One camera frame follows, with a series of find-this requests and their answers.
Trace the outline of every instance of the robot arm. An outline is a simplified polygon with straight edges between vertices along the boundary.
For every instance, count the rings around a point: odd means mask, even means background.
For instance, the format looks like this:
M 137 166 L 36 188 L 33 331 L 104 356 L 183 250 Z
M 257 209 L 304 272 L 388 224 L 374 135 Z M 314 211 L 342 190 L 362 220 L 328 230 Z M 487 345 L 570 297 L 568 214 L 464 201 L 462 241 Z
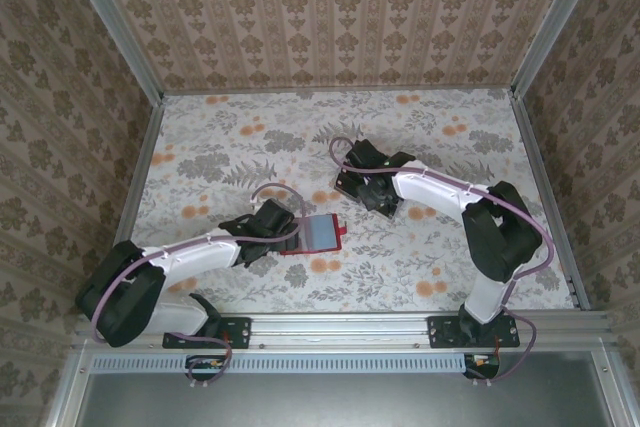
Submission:
M 248 266 L 269 252 L 293 250 L 297 234 L 286 240 L 261 243 L 233 240 L 274 239 L 296 229 L 294 216 L 281 204 L 267 200 L 256 214 L 220 224 L 220 228 L 186 242 L 139 248 L 127 240 L 116 244 L 76 297 L 76 305 L 93 319 L 105 292 L 124 270 L 147 259 L 119 282 L 97 319 L 98 331 L 112 347 L 131 342 L 142 333 L 183 332 L 211 336 L 220 315 L 197 294 L 177 295 L 172 285 L 212 269 Z
M 407 167 L 413 170 L 360 174 L 342 169 L 336 189 L 361 201 L 367 210 L 392 217 L 401 200 L 413 200 L 435 208 L 464 226 L 469 252 L 479 272 L 460 309 L 461 329 L 469 337 L 480 335 L 482 326 L 501 313 L 502 299 L 514 272 L 533 257 L 542 244 L 542 237 L 520 217 L 471 190 L 490 193 L 528 214 L 515 187 L 507 182 L 499 182 L 494 187 L 466 184 L 434 172 L 403 152 L 387 157 L 368 140 L 356 141 L 345 164 L 356 169 Z

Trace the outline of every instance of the cable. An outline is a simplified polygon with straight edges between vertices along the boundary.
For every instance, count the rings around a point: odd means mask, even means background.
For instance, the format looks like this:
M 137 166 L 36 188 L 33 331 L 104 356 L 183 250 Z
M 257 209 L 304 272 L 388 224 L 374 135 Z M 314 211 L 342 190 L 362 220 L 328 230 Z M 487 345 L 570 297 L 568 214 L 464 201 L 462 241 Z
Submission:
M 218 372 L 216 372 L 216 374 L 213 377 L 211 377 L 209 380 L 202 382 L 202 384 L 205 387 L 208 384 L 214 383 L 216 380 L 222 377 L 222 374 L 224 374 L 224 372 L 229 368 L 229 365 L 231 365 L 231 359 L 233 358 L 233 350 L 231 349 L 231 345 L 228 342 L 225 342 L 224 340 L 216 339 L 215 337 L 197 337 L 193 335 L 181 334 L 179 332 L 171 332 L 171 335 L 183 340 L 192 340 L 196 342 L 210 342 L 210 343 L 222 345 L 224 348 L 227 349 L 227 353 L 225 355 L 225 361 L 224 361 L 224 364 L 222 364 L 222 367 L 220 367 L 220 370 L 218 370 Z M 210 360 L 194 359 L 189 363 L 189 367 L 187 370 L 187 377 L 191 381 L 192 386 L 194 386 L 196 382 L 198 382 L 196 379 L 193 378 L 193 368 L 196 365 L 204 364 L 205 362 L 210 362 Z
M 329 143 L 329 156 L 331 156 L 331 159 L 336 164 L 338 164 L 338 166 L 340 166 L 341 169 L 345 171 L 355 172 L 358 174 L 382 174 L 382 173 L 409 172 L 414 174 L 420 174 L 427 177 L 432 177 L 436 180 L 439 180 L 440 182 L 444 182 L 445 184 L 449 184 L 458 189 L 464 189 L 473 194 L 484 197 L 485 199 L 493 202 L 494 204 L 497 204 L 509 210 L 510 212 L 516 214 L 518 217 L 527 221 L 542 236 L 542 239 L 544 240 L 545 245 L 547 247 L 547 258 L 535 267 L 532 267 L 523 272 L 514 274 L 509 284 L 509 287 L 507 288 L 505 295 L 502 297 L 502 301 L 501 301 L 500 307 L 502 308 L 502 310 L 504 310 L 507 313 L 507 315 L 510 315 L 514 319 L 524 322 L 525 324 L 531 327 L 531 340 L 529 341 L 529 344 L 525 348 L 522 356 L 520 356 L 520 359 L 518 359 L 518 362 L 516 362 L 516 364 L 504 374 L 500 374 L 491 380 L 487 379 L 486 382 L 487 382 L 487 385 L 490 385 L 491 382 L 496 382 L 498 380 L 506 379 L 507 377 L 511 376 L 520 367 L 520 365 L 522 365 L 522 363 L 526 360 L 526 358 L 531 353 L 531 350 L 533 349 L 533 346 L 535 345 L 535 342 L 536 342 L 536 338 L 538 336 L 538 331 L 533 322 L 531 322 L 529 319 L 526 319 L 520 315 L 517 315 L 511 312 L 506 307 L 506 303 L 508 302 L 509 297 L 511 297 L 511 294 L 513 293 L 513 290 L 516 285 L 516 281 L 518 281 L 523 277 L 526 277 L 527 275 L 535 274 L 536 272 L 540 272 L 541 270 L 546 269 L 547 267 L 549 267 L 549 265 L 551 265 L 551 262 L 553 262 L 553 259 L 555 257 L 555 248 L 553 244 L 553 239 L 551 238 L 549 233 L 533 217 L 531 217 L 526 212 L 523 212 L 522 210 L 518 209 L 517 207 L 509 204 L 508 202 L 505 202 L 504 200 L 499 199 L 488 192 L 484 192 L 483 190 L 477 189 L 473 187 L 472 184 L 467 184 L 465 182 L 460 182 L 460 181 L 451 179 L 449 177 L 445 177 L 439 174 L 438 172 L 433 172 L 425 169 L 418 169 L 416 167 L 387 167 L 387 168 L 381 168 L 381 169 L 358 169 L 356 167 L 346 165 L 344 162 L 338 159 L 338 157 L 333 151 L 333 147 L 337 142 L 347 142 L 351 146 L 351 148 L 353 148 L 354 143 L 351 141 L 351 139 L 348 139 L 347 137 L 334 137 L 333 139 L 331 139 L 331 142 Z
M 300 202 L 300 216 L 302 218 L 304 218 L 306 216 L 304 198 L 297 191 L 295 191 L 294 189 L 292 189 L 291 187 L 289 187 L 287 185 L 278 184 L 278 183 L 275 183 L 275 182 L 264 184 L 264 185 L 258 187 L 258 189 L 256 189 L 255 192 L 253 192 L 253 194 L 251 194 L 251 199 L 253 200 L 255 198 L 255 196 L 262 189 L 264 189 L 266 187 L 279 187 L 281 189 L 284 189 L 284 190 L 287 190 L 287 191 L 291 192 L 298 199 L 298 201 Z M 129 265 L 126 269 L 124 269 L 113 280 L 113 282 L 109 285 L 109 287 L 107 287 L 107 290 L 105 290 L 104 294 L 102 294 L 102 297 L 100 298 L 100 301 L 98 302 L 98 305 L 96 306 L 96 309 L 93 312 L 93 316 L 91 317 L 91 337 L 93 338 L 93 340 L 95 340 L 99 344 L 105 344 L 107 342 L 102 337 L 100 337 L 100 335 L 98 334 L 98 319 L 100 319 L 100 316 L 102 315 L 102 311 L 104 310 L 104 306 L 107 304 L 107 301 L 109 300 L 111 295 L 113 295 L 113 292 L 116 290 L 116 288 L 118 287 L 120 282 L 122 282 L 133 271 L 138 269 L 141 265 L 144 265 L 146 262 L 148 262 L 150 260 L 157 259 L 158 257 L 161 257 L 163 255 L 175 254 L 175 253 L 180 252 L 180 251 L 182 251 L 184 249 L 188 249 L 190 247 L 196 247 L 198 245 L 206 244 L 206 243 L 209 243 L 209 242 L 231 241 L 231 242 L 256 242 L 256 243 L 262 243 L 262 244 L 275 244 L 275 243 L 282 242 L 283 240 L 287 240 L 287 239 L 293 237 L 294 235 L 296 235 L 300 231 L 301 228 L 302 228 L 302 222 L 300 222 L 296 226 L 296 228 L 293 229 L 292 232 L 290 232 L 290 233 L 288 233 L 286 235 L 282 235 L 280 237 L 272 237 L 272 238 L 246 237 L 246 236 L 234 237 L 233 235 L 220 235 L 220 236 L 217 236 L 217 237 L 200 237 L 200 238 L 197 238 L 197 239 L 187 240 L 185 242 L 181 242 L 181 243 L 173 245 L 171 247 L 167 247 L 166 249 L 160 250 L 158 252 L 154 252 L 152 254 L 143 256 L 142 258 L 136 260 L 131 265 Z

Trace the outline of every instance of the vent grille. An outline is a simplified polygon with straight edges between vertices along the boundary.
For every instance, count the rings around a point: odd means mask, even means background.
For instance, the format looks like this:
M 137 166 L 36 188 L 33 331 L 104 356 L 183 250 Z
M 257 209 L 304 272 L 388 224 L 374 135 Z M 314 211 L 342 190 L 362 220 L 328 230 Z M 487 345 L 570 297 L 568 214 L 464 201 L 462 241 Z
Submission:
M 185 354 L 101 354 L 93 358 L 91 373 L 184 373 Z M 335 354 L 234 355 L 228 373 L 453 373 L 464 372 L 463 354 Z M 194 372 L 205 370 L 194 369 Z

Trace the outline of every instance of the floral tablecloth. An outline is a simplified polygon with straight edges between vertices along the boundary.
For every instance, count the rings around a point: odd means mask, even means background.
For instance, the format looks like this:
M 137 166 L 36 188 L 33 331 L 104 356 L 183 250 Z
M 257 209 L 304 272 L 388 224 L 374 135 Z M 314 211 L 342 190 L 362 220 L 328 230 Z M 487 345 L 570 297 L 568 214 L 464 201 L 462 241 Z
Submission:
M 274 181 L 297 189 L 309 212 L 335 212 L 348 226 L 340 252 L 270 255 L 172 287 L 195 290 L 222 312 L 455 310 L 464 301 L 476 269 L 463 228 L 412 202 L 387 221 L 335 192 L 327 147 L 336 135 L 368 138 L 389 155 L 403 150 L 469 182 L 511 182 L 546 223 L 505 90 L 176 96 L 164 106 L 138 245 L 174 243 L 251 212 L 250 193 Z M 285 191 L 265 195 L 298 209 Z M 571 308 L 558 262 L 523 279 L 511 304 Z

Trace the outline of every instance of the wall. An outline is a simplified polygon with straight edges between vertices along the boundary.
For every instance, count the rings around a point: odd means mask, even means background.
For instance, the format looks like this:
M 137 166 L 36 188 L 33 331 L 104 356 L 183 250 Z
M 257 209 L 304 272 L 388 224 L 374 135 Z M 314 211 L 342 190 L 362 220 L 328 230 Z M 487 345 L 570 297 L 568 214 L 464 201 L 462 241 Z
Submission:
M 580 0 L 525 96 L 593 306 L 640 386 L 640 0 Z
M 36 425 L 150 106 L 88 0 L 0 0 L 0 425 Z
M 551 0 L 117 0 L 167 91 L 507 85 Z

